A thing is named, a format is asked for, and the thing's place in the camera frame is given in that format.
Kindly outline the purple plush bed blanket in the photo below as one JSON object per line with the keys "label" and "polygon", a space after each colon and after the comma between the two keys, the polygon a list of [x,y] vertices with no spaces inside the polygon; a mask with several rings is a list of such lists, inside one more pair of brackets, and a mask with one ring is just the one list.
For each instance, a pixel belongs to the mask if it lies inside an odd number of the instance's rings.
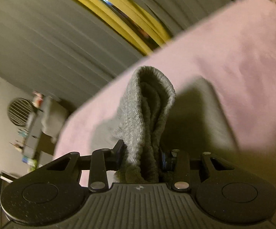
{"label": "purple plush bed blanket", "polygon": [[137,62],[67,121],[55,157],[111,148],[121,97],[143,66],[160,70],[180,94],[190,80],[209,81],[235,136],[236,155],[225,158],[276,187],[276,5],[240,0]]}

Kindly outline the yellow curtain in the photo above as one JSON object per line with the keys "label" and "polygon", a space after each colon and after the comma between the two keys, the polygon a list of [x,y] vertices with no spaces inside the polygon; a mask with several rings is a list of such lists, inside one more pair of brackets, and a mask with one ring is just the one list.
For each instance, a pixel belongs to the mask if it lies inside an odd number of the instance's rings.
{"label": "yellow curtain", "polygon": [[155,16],[133,0],[76,0],[144,55],[167,43],[171,36]]}

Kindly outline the grey-green curtain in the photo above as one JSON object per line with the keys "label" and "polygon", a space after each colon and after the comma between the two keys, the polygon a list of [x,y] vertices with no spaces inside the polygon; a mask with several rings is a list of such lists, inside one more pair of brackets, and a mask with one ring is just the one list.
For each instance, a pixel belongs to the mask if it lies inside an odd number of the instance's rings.
{"label": "grey-green curtain", "polygon": [[[232,0],[133,0],[170,40]],[[80,106],[147,55],[76,0],[0,0],[0,76]]]}

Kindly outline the round black fan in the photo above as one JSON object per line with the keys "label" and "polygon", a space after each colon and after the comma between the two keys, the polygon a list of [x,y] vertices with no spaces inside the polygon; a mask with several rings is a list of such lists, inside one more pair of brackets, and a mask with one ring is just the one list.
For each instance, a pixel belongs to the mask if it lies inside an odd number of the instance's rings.
{"label": "round black fan", "polygon": [[7,108],[9,120],[16,126],[25,127],[29,116],[34,112],[32,103],[24,98],[15,98]]}

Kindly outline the dark desk with clutter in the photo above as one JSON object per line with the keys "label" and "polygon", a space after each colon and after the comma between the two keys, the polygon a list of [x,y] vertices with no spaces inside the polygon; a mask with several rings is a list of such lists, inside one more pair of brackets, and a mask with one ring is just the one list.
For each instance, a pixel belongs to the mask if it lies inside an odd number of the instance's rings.
{"label": "dark desk with clutter", "polygon": [[19,139],[12,145],[23,155],[22,162],[28,165],[31,172],[52,161],[55,144],[51,138],[42,132],[41,109],[46,96],[39,92],[33,92],[32,103],[34,112],[30,114],[25,127],[18,128]]}

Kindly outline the grey sweatpants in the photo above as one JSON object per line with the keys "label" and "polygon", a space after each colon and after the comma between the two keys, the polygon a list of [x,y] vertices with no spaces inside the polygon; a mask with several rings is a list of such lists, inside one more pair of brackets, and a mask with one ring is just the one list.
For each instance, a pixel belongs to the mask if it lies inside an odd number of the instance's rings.
{"label": "grey sweatpants", "polygon": [[179,148],[193,158],[213,152],[236,155],[238,145],[213,85],[202,77],[190,80],[180,94],[158,69],[139,67],[121,97],[114,136],[125,143],[118,182],[170,182],[160,169],[161,155]]}

